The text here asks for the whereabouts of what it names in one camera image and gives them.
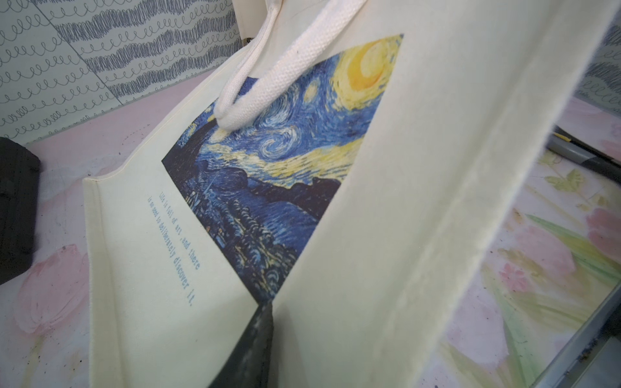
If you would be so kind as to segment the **starry night canvas tote bag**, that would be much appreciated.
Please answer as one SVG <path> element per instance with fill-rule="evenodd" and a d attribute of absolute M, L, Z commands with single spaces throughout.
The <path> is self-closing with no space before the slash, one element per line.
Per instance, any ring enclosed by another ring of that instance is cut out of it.
<path fill-rule="evenodd" d="M 408 387 L 616 1 L 271 1 L 85 179 L 93 387 L 207 387 L 259 306 L 272 387 Z"/>

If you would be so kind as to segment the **black tool near right arm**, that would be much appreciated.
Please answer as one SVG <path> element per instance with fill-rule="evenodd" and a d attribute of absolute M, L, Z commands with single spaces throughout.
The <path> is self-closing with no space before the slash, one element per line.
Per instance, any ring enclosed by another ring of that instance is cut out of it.
<path fill-rule="evenodd" d="M 597 150 L 555 126 L 548 138 L 548 150 L 620 185 L 620 161 Z"/>

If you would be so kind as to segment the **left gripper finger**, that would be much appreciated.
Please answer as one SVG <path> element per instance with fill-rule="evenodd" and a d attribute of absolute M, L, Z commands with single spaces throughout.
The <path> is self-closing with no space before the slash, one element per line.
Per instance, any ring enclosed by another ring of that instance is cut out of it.
<path fill-rule="evenodd" d="M 209 388 L 265 388 L 273 343 L 273 305 L 259 305 Z"/>

